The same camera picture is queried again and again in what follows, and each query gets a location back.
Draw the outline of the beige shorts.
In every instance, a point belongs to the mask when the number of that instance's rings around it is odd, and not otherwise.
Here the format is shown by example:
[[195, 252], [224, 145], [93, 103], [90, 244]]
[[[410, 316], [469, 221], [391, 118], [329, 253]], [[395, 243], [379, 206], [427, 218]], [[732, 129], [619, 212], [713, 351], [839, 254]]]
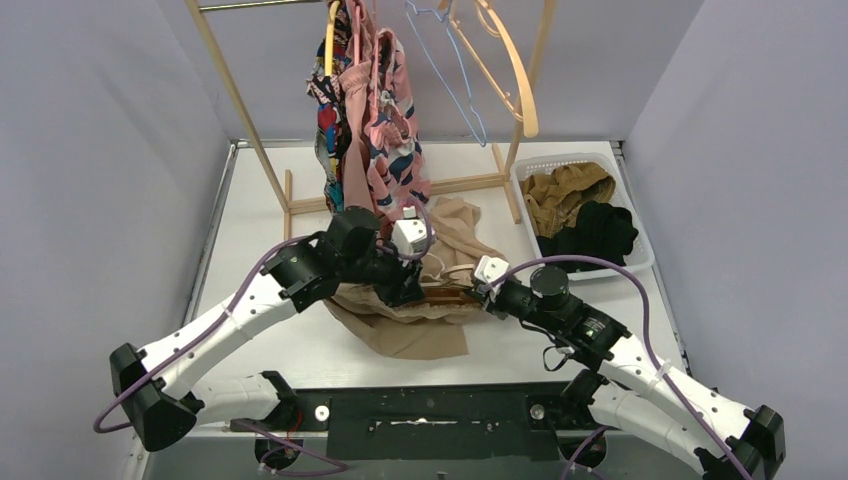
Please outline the beige shorts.
[[[428, 253], [449, 265], [484, 256], [502, 257], [477, 239], [481, 209], [461, 197], [440, 197], [429, 212], [435, 243]], [[324, 302], [330, 314], [374, 352], [403, 360], [436, 360], [464, 356], [468, 346], [464, 325], [479, 309], [451, 308], [425, 299], [390, 308], [371, 287], [342, 284]]]

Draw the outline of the brown shorts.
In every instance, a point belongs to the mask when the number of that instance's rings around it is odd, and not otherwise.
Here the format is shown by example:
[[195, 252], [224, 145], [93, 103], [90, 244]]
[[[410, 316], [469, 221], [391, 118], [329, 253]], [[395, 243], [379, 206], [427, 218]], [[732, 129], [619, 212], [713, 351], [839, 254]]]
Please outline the brown shorts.
[[534, 233], [551, 238], [563, 227], [574, 227], [587, 202], [608, 203], [616, 181], [599, 164], [581, 162], [532, 174], [519, 186]]

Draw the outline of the black shorts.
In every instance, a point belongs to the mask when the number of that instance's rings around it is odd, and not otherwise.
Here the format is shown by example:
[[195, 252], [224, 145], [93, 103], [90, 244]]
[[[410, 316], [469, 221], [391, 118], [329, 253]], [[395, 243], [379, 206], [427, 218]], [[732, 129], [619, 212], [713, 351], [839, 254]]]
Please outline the black shorts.
[[543, 257], [583, 255], [624, 266], [638, 235], [629, 210], [589, 201], [581, 206], [572, 227], [564, 226], [536, 240]]

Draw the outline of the white plastic basket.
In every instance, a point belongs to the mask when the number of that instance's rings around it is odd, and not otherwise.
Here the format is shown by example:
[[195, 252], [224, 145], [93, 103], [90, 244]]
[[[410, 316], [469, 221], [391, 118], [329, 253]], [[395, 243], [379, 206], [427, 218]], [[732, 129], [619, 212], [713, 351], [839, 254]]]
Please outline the white plastic basket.
[[537, 156], [511, 167], [537, 258], [595, 256], [631, 272], [654, 254], [614, 161], [598, 153]]

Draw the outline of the blue hanger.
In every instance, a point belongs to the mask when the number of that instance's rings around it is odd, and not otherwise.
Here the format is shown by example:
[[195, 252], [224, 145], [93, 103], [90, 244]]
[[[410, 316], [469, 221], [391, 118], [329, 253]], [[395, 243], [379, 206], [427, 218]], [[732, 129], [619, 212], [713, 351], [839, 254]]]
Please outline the blue hanger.
[[[480, 147], [486, 147], [489, 145], [487, 127], [476, 108], [464, 54], [457, 32], [450, 24], [453, 7], [454, 1], [441, 7], [425, 6], [422, 1], [404, 1], [404, 15], [424, 58], [466, 127], [468, 137]], [[443, 43], [439, 47], [425, 37], [425, 25], [438, 27], [441, 31]]]

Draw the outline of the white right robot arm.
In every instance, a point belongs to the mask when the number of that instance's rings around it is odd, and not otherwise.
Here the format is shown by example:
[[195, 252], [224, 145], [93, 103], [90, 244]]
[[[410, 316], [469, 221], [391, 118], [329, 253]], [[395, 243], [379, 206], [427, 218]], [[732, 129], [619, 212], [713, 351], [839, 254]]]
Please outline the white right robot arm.
[[730, 400], [655, 358], [642, 339], [569, 290], [556, 266], [518, 280], [508, 262], [484, 257], [469, 291], [483, 309], [545, 335], [582, 370], [563, 392], [571, 424], [592, 422], [645, 441], [703, 479], [772, 479], [785, 455], [782, 416]]

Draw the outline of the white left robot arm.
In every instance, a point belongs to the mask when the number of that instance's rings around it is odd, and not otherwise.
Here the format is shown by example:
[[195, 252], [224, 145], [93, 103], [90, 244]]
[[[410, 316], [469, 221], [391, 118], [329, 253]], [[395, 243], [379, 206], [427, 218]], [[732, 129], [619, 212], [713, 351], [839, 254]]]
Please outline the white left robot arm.
[[408, 207], [387, 241], [374, 213], [350, 207], [327, 228], [271, 248], [238, 289], [176, 332], [109, 357], [113, 391], [149, 452], [161, 451], [194, 427], [229, 420], [289, 428], [297, 397], [282, 375], [262, 371], [221, 379], [210, 371], [269, 328], [333, 297], [342, 284], [364, 285], [389, 307], [424, 298], [422, 258], [435, 234], [425, 212]]

